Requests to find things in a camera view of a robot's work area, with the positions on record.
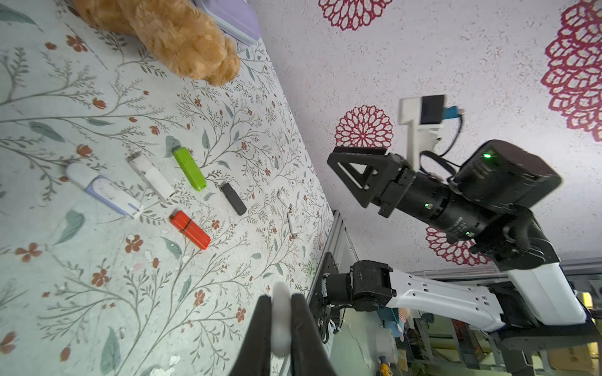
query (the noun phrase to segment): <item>stuffed animal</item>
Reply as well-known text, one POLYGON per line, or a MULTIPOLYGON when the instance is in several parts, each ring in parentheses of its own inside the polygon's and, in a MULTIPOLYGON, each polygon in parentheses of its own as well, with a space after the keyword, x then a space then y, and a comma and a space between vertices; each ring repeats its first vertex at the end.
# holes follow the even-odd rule
POLYGON ((136 35, 180 77, 222 86, 238 74, 236 44, 189 0, 73 0, 73 4, 94 28, 136 35))

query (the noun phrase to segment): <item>red flower pattern on wall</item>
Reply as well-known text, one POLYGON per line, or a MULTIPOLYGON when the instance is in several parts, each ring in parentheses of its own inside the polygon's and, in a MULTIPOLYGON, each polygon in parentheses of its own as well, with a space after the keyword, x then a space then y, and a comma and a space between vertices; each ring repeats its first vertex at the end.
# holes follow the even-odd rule
POLYGON ((335 139, 337 146, 389 147, 393 124, 376 106, 356 107, 339 120, 335 139))
POLYGON ((21 255, 24 254, 24 256, 21 258, 22 262, 29 262, 31 260, 32 257, 38 257, 42 254, 42 251, 40 251, 37 248, 37 244, 36 243, 30 243, 29 244, 29 248, 25 249, 25 248, 17 248, 14 253, 16 255, 21 255))
POLYGON ((13 344, 15 338, 17 338, 17 334, 13 331, 4 336, 4 339, 0 342, 0 354, 8 355, 16 348, 13 344))
POLYGON ((541 82, 550 89, 549 109, 566 117, 569 129, 602 141, 602 8, 581 0, 562 13, 562 28, 545 49, 550 58, 541 82))
POLYGON ((319 0, 324 18, 341 30, 357 30, 382 15, 393 0, 319 0))
POLYGON ((468 249, 474 245, 474 240, 460 240, 455 244, 449 244, 445 233, 434 227, 427 227, 425 239, 429 242, 429 248, 435 251, 437 256, 443 257, 447 262, 474 266, 488 264, 491 261, 488 257, 470 253, 468 249))

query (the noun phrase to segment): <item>small white usb drive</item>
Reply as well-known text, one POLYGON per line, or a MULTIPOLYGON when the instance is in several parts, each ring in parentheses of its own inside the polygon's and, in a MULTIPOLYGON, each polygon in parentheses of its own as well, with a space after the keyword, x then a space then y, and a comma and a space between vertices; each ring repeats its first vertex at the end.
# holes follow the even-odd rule
POLYGON ((295 217, 293 216, 293 213, 291 213, 291 212, 287 213, 287 217, 288 217, 288 227, 291 230, 291 236, 293 237, 293 239, 295 239, 298 234, 297 225, 295 224, 295 217))
POLYGON ((122 191, 112 181, 81 162, 71 163, 65 169, 65 175, 71 182, 91 196, 104 202, 119 214, 138 218, 144 207, 142 204, 122 191))
POLYGON ((169 184, 167 179, 161 175, 161 172, 151 163, 147 157, 138 155, 136 158, 129 162, 134 171, 148 186, 155 192, 155 194, 163 201, 167 202, 169 198, 176 192, 172 185, 169 184))

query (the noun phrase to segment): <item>usb flash drive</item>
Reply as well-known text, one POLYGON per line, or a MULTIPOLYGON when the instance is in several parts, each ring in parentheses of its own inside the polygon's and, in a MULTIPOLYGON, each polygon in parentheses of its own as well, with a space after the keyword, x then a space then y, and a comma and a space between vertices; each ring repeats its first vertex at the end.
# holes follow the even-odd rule
POLYGON ((288 218, 288 228, 291 230, 291 236, 293 237, 293 239, 295 239, 297 237, 297 225, 295 224, 295 217, 293 216, 293 213, 291 213, 290 211, 287 213, 287 218, 288 218))
POLYGON ((65 175, 75 185, 104 202, 119 214, 138 218, 144 209, 138 200, 81 162, 68 165, 65 169, 65 175))
POLYGON ((247 211, 247 207, 244 205, 243 201, 240 199, 234 188, 230 185, 230 183, 224 183, 220 187, 220 190, 226 196, 226 200, 232 205, 236 214, 243 215, 247 211))
POLYGON ((211 238, 181 210, 171 217, 172 224, 200 249, 207 249, 211 238))
POLYGON ((129 162, 129 165, 163 202, 167 202, 176 192, 147 157, 138 155, 129 162))
POLYGON ((199 166, 197 166, 194 159, 192 159, 188 149, 182 146, 173 152, 173 156, 176 158, 176 161, 178 161, 180 167, 182 167, 182 171, 184 171, 184 174, 192 187, 197 191, 204 190, 207 186, 207 181, 205 180, 203 173, 200 172, 199 166))

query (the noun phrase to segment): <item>black mounting plate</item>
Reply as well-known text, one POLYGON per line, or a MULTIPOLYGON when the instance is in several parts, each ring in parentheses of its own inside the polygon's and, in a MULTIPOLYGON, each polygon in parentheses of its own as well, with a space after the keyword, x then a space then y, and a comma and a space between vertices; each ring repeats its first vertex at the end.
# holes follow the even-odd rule
POLYGON ((324 255, 322 266, 320 270, 318 270, 318 273, 315 277, 317 279, 317 282, 315 284, 314 290, 311 292, 311 297, 309 299, 309 311, 314 317, 314 322, 318 329, 320 328, 318 320, 324 317, 324 310, 326 309, 326 302, 324 301, 324 297, 322 296, 322 278, 326 273, 339 273, 337 264, 335 263, 335 258, 332 256, 331 252, 326 252, 326 254, 324 255))

